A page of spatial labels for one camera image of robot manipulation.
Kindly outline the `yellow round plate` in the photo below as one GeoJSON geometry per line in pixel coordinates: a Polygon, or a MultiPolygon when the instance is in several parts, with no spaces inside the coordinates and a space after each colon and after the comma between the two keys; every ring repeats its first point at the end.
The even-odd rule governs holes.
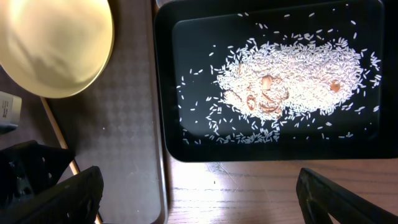
{"type": "Polygon", "coordinates": [[[101,75],[113,46],[108,0],[1,0],[1,67],[35,95],[83,91],[101,75]]]}

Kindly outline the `wooden chopstick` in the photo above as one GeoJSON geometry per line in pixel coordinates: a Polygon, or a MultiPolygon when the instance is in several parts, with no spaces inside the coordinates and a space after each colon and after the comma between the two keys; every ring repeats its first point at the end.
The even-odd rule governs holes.
{"type": "MultiPolygon", "coordinates": [[[[59,143],[60,147],[62,149],[68,150],[68,145],[67,145],[67,143],[65,141],[65,138],[63,137],[63,134],[62,134],[62,132],[61,132],[61,130],[59,128],[57,120],[55,119],[55,117],[54,117],[54,115],[53,115],[53,113],[52,113],[52,111],[50,109],[50,106],[47,103],[47,100],[44,97],[40,97],[40,100],[41,100],[41,102],[43,104],[43,107],[44,107],[44,110],[45,110],[45,112],[47,114],[47,117],[48,117],[48,119],[49,119],[49,121],[50,121],[50,123],[52,125],[53,131],[54,131],[54,133],[55,133],[55,135],[57,137],[57,140],[58,140],[58,143],[59,143]]],[[[76,163],[75,160],[71,161],[71,163],[69,164],[69,167],[70,167],[73,175],[77,175],[77,174],[80,173],[80,169],[79,169],[78,164],[76,163]]]]}

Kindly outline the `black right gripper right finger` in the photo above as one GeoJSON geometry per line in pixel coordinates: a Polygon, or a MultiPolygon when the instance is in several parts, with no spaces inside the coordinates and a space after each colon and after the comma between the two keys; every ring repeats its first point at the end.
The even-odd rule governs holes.
{"type": "Polygon", "coordinates": [[[397,223],[396,215],[308,168],[300,170],[296,193],[306,224],[397,223]]]}

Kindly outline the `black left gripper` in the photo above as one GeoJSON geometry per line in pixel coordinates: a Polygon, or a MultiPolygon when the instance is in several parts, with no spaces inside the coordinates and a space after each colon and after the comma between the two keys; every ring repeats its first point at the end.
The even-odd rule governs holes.
{"type": "MultiPolygon", "coordinates": [[[[1,134],[17,129],[22,98],[1,92],[1,134]]],[[[1,150],[1,205],[17,205],[57,184],[74,160],[66,149],[27,141],[1,150]]]]}

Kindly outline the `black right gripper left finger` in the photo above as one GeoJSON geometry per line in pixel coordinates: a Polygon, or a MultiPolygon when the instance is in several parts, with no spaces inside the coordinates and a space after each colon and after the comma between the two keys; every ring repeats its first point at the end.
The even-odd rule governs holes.
{"type": "Polygon", "coordinates": [[[27,202],[5,210],[1,214],[1,224],[94,224],[103,188],[100,168],[92,166],[27,202]]]}

